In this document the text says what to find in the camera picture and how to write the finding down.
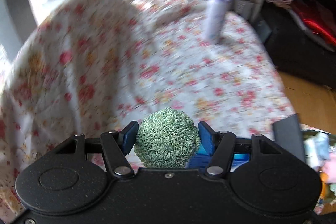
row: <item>floral bedsheet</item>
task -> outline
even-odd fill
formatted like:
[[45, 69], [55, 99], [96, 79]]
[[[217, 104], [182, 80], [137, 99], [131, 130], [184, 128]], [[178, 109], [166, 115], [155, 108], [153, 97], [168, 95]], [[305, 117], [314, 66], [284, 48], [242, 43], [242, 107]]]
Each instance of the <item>floral bedsheet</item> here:
[[[164, 107], [249, 138], [294, 113], [251, 26], [227, 14], [202, 40], [204, 0], [69, 0], [34, 31], [0, 97], [0, 218], [20, 212], [14, 182], [75, 133], [96, 137]], [[128, 156], [137, 169], [140, 160]]]

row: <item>blue gripper pad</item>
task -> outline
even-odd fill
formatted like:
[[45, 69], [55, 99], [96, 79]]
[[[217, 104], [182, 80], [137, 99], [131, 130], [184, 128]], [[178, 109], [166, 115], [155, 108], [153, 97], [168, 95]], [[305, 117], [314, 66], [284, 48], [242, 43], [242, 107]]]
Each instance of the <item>blue gripper pad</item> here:
[[215, 145], [212, 142], [211, 131], [212, 128], [206, 124], [206, 122], [198, 123], [198, 135], [201, 138], [201, 143], [206, 151], [207, 155], [212, 156], [215, 153]]
[[135, 138], [137, 137], [139, 129], [139, 123], [132, 121], [126, 126], [121, 133], [124, 134], [124, 141], [121, 145], [121, 151], [124, 155], [128, 155], [135, 144]]
[[[209, 165], [211, 156], [202, 155], [201, 148], [198, 150], [197, 154], [194, 155], [188, 162], [187, 168], [199, 169], [200, 172], [205, 172], [206, 167]], [[247, 163], [250, 160], [249, 154], [234, 154], [231, 172], [236, 170], [239, 166]]]
[[205, 168], [209, 165], [211, 156], [202, 155], [197, 152], [188, 162], [187, 168], [199, 169], [202, 173], [205, 172]]

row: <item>screw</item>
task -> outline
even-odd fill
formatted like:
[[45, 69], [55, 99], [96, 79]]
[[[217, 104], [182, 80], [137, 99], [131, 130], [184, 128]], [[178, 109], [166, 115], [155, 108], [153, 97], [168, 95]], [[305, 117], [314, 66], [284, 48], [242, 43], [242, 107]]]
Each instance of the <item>screw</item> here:
[[32, 220], [31, 218], [28, 218], [25, 220], [25, 224], [36, 224], [36, 222]]
[[131, 171], [130, 167], [127, 167], [127, 166], [119, 166], [119, 167], [115, 168], [115, 170], [114, 170], [114, 173], [116, 173], [117, 175], [120, 175], [120, 176], [128, 175], [131, 172], [132, 171]]
[[166, 179], [171, 179], [175, 174], [174, 173], [167, 173], [165, 174]]
[[207, 173], [209, 175], [213, 175], [213, 176], [220, 175], [223, 172], [224, 172], [223, 168], [219, 166], [210, 166], [207, 168]]

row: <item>blue object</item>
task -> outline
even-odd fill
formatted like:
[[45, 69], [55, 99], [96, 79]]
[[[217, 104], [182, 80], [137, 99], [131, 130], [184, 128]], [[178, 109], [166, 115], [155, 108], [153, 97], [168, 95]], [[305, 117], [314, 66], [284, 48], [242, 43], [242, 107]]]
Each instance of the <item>blue object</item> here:
[[199, 155], [208, 155], [208, 152], [205, 151], [203, 145], [201, 145], [197, 151], [197, 154]]
[[329, 136], [326, 133], [319, 132], [315, 136], [315, 147], [320, 159], [329, 160]]
[[[205, 172], [205, 168], [209, 165], [211, 156], [200, 154], [199, 152], [200, 151], [198, 151], [197, 154], [189, 160], [187, 168], [194, 168], [194, 169], [198, 168], [201, 172]], [[250, 160], [249, 154], [234, 154], [231, 165], [231, 172], [233, 172], [236, 168], [243, 165], [244, 163], [247, 163], [249, 160]]]
[[137, 136], [139, 129], [139, 123], [136, 121], [132, 121], [128, 126], [126, 126], [122, 130], [122, 134], [124, 134], [124, 140], [121, 145], [121, 151], [124, 155], [128, 155], [135, 144], [135, 138]]
[[201, 138], [202, 147], [207, 155], [213, 155], [215, 153], [215, 145], [212, 142], [212, 134], [210, 131], [213, 131], [205, 122], [198, 123], [198, 134]]

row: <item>wooden floor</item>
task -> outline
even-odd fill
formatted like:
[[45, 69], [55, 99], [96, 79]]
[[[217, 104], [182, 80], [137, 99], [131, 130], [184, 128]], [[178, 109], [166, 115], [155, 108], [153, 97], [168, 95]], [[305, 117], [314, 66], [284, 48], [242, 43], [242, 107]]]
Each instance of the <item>wooden floor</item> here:
[[[286, 73], [279, 74], [300, 122], [336, 134], [336, 93]], [[327, 204], [322, 211], [323, 214], [331, 212], [336, 212], [336, 204]]]

